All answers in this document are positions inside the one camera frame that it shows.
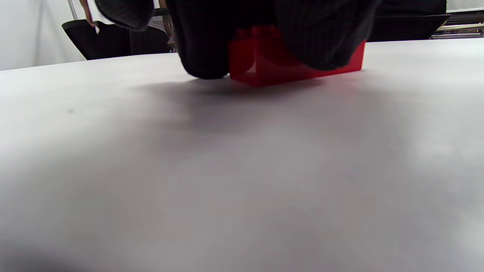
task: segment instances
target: black glove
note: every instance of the black glove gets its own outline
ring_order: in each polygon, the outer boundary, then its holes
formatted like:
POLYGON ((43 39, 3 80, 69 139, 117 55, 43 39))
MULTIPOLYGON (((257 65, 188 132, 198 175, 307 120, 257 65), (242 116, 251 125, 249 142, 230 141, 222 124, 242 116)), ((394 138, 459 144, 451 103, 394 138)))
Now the black glove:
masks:
MULTIPOLYGON (((380 0, 166 0, 186 71, 196 77, 228 73, 228 42, 236 29, 276 24, 289 50, 318 70, 348 64, 368 38, 380 0)), ((139 29, 152 0, 96 0, 122 26, 139 29)))

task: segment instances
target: metal pole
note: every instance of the metal pole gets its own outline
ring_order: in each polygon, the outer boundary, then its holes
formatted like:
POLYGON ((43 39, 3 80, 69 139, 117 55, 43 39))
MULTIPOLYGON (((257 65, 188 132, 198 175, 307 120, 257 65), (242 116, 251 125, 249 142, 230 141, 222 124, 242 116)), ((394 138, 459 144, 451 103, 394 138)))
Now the metal pole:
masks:
POLYGON ((69 2, 69 8, 71 8, 72 18, 74 18, 74 20, 77 20, 77 13, 76 9, 74 8, 74 4, 72 3, 72 0, 67 0, 67 2, 69 2))

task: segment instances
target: white tabletop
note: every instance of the white tabletop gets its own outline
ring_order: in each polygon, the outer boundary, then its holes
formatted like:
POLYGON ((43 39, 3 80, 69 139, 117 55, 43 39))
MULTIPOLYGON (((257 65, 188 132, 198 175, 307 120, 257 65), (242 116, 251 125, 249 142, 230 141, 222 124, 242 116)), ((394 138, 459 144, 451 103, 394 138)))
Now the white tabletop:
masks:
POLYGON ((252 92, 168 54, 1 72, 0 271, 482 272, 483 63, 376 43, 252 92))

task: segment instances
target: red block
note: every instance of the red block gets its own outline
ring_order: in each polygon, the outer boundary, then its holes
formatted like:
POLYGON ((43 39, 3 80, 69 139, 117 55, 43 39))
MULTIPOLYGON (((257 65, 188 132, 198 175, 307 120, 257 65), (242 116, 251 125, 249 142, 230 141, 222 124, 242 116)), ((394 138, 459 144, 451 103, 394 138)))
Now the red block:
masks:
POLYGON ((350 64, 333 70, 319 71, 301 63, 286 48, 274 26, 256 26, 238 31, 229 45, 230 77, 255 86, 265 87, 362 69, 363 42, 351 57, 350 64))

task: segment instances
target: white shirt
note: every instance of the white shirt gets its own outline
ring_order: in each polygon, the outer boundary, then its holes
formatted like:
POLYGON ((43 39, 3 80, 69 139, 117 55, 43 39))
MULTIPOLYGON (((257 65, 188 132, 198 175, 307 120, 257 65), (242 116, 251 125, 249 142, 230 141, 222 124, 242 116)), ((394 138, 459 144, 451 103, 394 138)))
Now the white shirt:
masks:
POLYGON ((93 22, 102 22, 107 25, 114 25, 97 9, 96 2, 94 0, 88 0, 89 10, 91 11, 91 17, 93 22))

